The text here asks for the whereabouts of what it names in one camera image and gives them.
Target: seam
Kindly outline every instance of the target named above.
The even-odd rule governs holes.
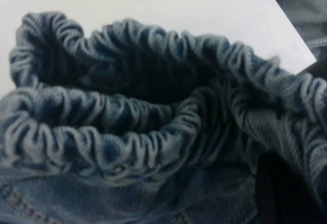
[[[1,193],[5,197],[7,203],[24,214],[28,218],[32,219],[39,224],[60,224],[58,221],[45,214],[36,211],[27,203],[27,201],[14,189],[13,186],[5,184],[1,187]]]

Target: white surface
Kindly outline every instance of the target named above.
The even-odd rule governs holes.
[[[315,58],[275,0],[0,0],[0,96],[14,88],[8,54],[15,31],[28,12],[62,11],[86,35],[125,17],[166,30],[211,33],[240,40],[263,58],[277,55],[281,66],[298,73]]]

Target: denim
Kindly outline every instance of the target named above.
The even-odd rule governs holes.
[[[322,79],[240,42],[132,19],[85,38],[61,13],[26,15],[10,63],[0,221],[260,223],[254,185],[267,151],[326,211]]]

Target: blue denim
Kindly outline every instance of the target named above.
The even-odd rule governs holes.
[[[327,210],[327,84],[251,47],[132,19],[87,39],[28,14],[0,101],[0,221],[259,223],[275,151]]]

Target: ribbed fabric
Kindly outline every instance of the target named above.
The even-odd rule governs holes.
[[[87,39],[61,13],[25,16],[10,61],[17,89],[0,101],[3,167],[119,191],[197,165],[248,165],[255,175],[260,153],[273,150],[326,210],[321,79],[224,37],[132,19]]]

